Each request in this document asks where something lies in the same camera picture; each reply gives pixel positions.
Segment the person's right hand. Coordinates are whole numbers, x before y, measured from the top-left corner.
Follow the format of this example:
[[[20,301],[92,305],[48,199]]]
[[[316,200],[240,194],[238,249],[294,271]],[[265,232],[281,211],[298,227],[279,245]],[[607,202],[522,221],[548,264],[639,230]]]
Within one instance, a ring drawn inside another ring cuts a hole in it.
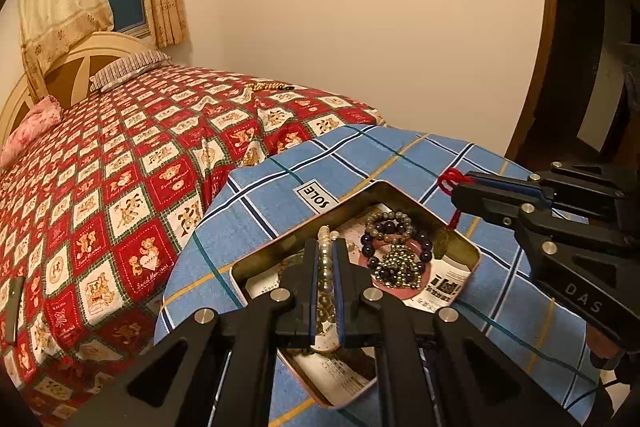
[[[586,341],[590,350],[590,362],[597,369],[612,371],[625,354],[622,348],[590,324],[586,325]]]

